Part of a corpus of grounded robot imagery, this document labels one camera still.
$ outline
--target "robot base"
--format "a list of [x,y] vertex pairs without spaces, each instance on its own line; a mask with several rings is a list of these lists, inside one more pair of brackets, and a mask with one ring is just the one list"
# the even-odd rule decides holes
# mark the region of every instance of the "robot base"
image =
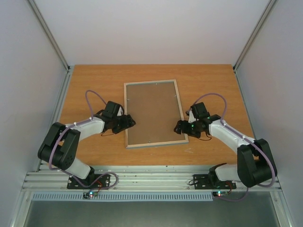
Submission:
[[[95,179],[97,179],[101,174],[95,174]],[[85,180],[79,179],[84,185],[87,185],[87,182]],[[100,177],[98,181],[102,184],[102,188],[108,187],[110,184],[110,175],[104,175],[103,177]],[[92,189],[92,188],[99,188],[99,183],[95,182],[90,187],[83,187],[81,186],[73,177],[69,178],[69,181],[67,183],[67,189]]]
[[[218,182],[217,187],[213,187],[209,180],[208,180],[208,174],[195,174],[194,179],[190,181],[190,185],[194,185],[195,189],[202,190],[202,189],[219,189],[219,190],[224,190],[224,189],[230,189],[230,187],[226,184],[226,182]],[[232,183],[231,181],[228,181],[232,189],[236,189],[237,186],[235,183]]]

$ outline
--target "white robotic arm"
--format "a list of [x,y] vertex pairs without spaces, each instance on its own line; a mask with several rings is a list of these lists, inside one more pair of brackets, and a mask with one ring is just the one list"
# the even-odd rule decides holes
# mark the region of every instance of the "white robotic arm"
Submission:
[[221,140],[237,155],[237,164],[224,163],[210,169],[209,180],[214,187],[216,183],[225,181],[241,181],[247,187],[252,187],[272,178],[273,172],[275,176],[277,175],[267,141],[245,136],[222,120],[220,116],[211,116],[204,103],[194,104],[187,114],[189,120],[178,121],[174,132],[186,133],[196,138],[201,136],[201,132],[205,132]]
[[121,105],[109,101],[105,110],[99,111],[92,118],[67,125],[54,123],[39,149],[38,157],[49,165],[54,165],[86,180],[88,185],[95,179],[94,171],[92,167],[76,158],[78,143],[89,136],[104,133],[109,129],[117,134],[134,125],[135,121],[130,115],[124,115]]

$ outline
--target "white wall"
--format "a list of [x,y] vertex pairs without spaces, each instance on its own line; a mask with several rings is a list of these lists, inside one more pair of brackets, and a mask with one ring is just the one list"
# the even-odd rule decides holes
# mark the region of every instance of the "white wall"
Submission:
[[238,70],[258,138],[268,140],[296,226],[303,223],[303,1],[279,0]]
[[74,64],[234,64],[268,0],[36,0]]
[[64,68],[25,0],[0,7],[0,226],[47,133]]

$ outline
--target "wooden tabletop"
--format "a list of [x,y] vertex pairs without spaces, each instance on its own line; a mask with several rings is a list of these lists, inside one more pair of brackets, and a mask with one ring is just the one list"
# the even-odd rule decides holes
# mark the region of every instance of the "wooden tabletop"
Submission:
[[[177,80],[183,111],[205,93],[220,93],[228,103],[225,120],[252,136],[231,65],[76,65],[60,122],[67,124],[89,118],[84,96],[88,89],[98,92],[106,101],[123,105],[124,83],[162,79]],[[90,94],[89,100],[95,113],[104,108],[96,95]],[[211,115],[222,114],[224,103],[219,97],[208,96],[202,101]],[[214,165],[237,160],[235,153],[217,138],[201,141],[189,137],[189,143],[183,145],[126,149],[125,132],[82,140],[77,157],[88,165]]]

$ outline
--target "purple cable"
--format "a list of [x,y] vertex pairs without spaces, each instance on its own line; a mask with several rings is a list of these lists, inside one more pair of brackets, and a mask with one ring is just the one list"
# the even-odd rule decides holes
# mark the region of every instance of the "purple cable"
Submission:
[[225,128],[227,128],[229,131],[231,131],[232,133],[234,133],[235,135],[237,135],[238,137],[240,137],[241,139],[245,140],[245,141],[248,142],[250,145],[252,145],[252,146],[253,146],[253,147],[254,147],[254,148],[263,156],[263,158],[266,160],[266,162],[267,162],[267,164],[268,164],[268,166],[269,166],[269,168],[270,168],[270,171],[271,171],[271,183],[268,184],[268,185],[263,185],[263,184],[260,184],[260,183],[259,183],[258,186],[261,186],[261,187],[264,187],[264,188],[269,188],[269,187],[271,187],[271,186],[275,183],[275,178],[276,178],[276,176],[275,176],[274,167],[273,167],[273,165],[271,164],[269,158],[268,158],[268,157],[265,155],[265,153],[264,153],[260,148],[258,148],[252,141],[250,141],[249,139],[245,138],[245,136],[242,136],[240,133],[238,133],[237,131],[235,131],[234,129],[232,129],[231,127],[229,127],[228,125],[224,125],[225,123],[224,123],[223,119],[224,119],[224,116],[225,116],[226,110],[227,110],[227,101],[226,101],[226,99],[225,99],[222,95],[220,95],[220,94],[218,94],[218,93],[207,93],[207,94],[202,95],[201,97],[199,97],[199,98],[194,102],[194,104],[196,104],[201,98],[203,98],[203,97],[205,97],[205,96],[210,96],[210,95],[219,96],[219,97],[221,97],[221,98],[223,99],[223,101],[224,101],[224,110],[223,110],[223,114],[222,114],[221,119],[220,119],[220,123],[221,123]]
[[88,92],[91,92],[91,93],[94,93],[95,95],[97,95],[97,96],[104,102],[105,105],[106,105],[106,102],[105,102],[104,99],[101,97],[101,95],[99,95],[97,92],[95,92],[95,91],[93,91],[93,90],[87,90],[87,91],[85,92],[85,99],[86,99],[87,105],[89,105],[90,116],[91,116],[91,118],[93,118],[93,117],[94,117],[94,111],[93,111],[93,108],[92,108],[91,105],[90,105],[89,98],[87,97]]
[[[85,124],[85,123],[90,122],[90,121],[91,121],[91,119],[87,119],[87,120],[78,122],[78,123],[76,123],[76,124],[77,124],[77,125],[82,125],[82,124]],[[57,141],[55,142],[55,145],[53,146],[51,155],[50,155],[49,160],[48,160],[48,167],[49,167],[50,170],[58,170],[58,169],[59,169],[59,168],[53,168],[53,167],[52,167],[53,156],[54,156],[54,154],[55,154],[55,151],[56,151],[56,149],[57,149],[57,146],[58,146],[58,144],[60,143],[62,137],[65,135],[65,133],[66,133],[69,129],[71,129],[71,128],[74,127],[74,126],[75,126],[75,124],[71,124],[70,126],[66,127],[66,128],[63,130],[63,132],[61,132],[60,136],[58,137]]]

